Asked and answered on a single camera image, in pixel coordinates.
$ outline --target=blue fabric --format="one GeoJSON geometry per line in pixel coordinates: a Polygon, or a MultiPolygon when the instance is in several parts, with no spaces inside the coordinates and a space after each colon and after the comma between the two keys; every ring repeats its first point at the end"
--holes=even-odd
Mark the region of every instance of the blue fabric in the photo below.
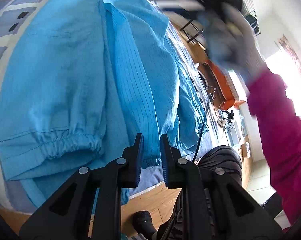
{"type": "MultiPolygon", "coordinates": [[[[38,207],[78,167],[105,166],[144,135],[193,151],[204,109],[146,0],[48,0],[20,38],[0,95],[0,159],[38,207]]],[[[128,191],[122,191],[122,202],[128,191]]]]}

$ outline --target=pink sweater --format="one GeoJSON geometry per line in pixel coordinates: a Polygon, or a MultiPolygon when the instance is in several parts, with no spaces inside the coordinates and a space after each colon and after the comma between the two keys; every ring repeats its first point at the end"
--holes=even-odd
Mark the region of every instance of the pink sweater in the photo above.
{"type": "Polygon", "coordinates": [[[301,214],[301,120],[286,97],[283,80],[268,68],[248,89],[249,109],[257,117],[271,170],[270,183],[282,197],[283,209],[293,224],[301,214]]]}

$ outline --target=black pants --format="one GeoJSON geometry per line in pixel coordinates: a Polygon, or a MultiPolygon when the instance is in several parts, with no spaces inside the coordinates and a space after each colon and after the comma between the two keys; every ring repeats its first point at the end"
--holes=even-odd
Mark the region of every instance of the black pants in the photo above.
{"type": "MultiPolygon", "coordinates": [[[[218,146],[209,151],[198,163],[200,169],[214,171],[223,168],[242,185],[242,161],[231,147],[218,146]]],[[[179,193],[170,219],[157,232],[157,240],[182,240],[183,238],[183,196],[179,193]]]]}

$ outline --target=hand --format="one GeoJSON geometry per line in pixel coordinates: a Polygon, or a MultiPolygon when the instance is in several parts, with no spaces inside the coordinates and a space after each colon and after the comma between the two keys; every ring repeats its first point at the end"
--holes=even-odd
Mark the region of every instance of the hand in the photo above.
{"type": "Polygon", "coordinates": [[[218,67],[234,70],[249,84],[267,67],[266,63],[259,53],[253,29],[244,16],[226,3],[223,10],[226,24],[212,11],[197,15],[204,27],[208,56],[218,67]]]}

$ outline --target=black shoe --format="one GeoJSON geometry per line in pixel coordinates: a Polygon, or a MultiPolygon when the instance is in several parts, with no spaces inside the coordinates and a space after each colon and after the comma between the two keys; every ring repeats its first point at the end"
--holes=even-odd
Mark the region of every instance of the black shoe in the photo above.
{"type": "Polygon", "coordinates": [[[151,240],[151,237],[157,231],[154,228],[151,215],[148,211],[136,212],[132,217],[132,226],[138,234],[143,234],[149,240],[151,240]]]}

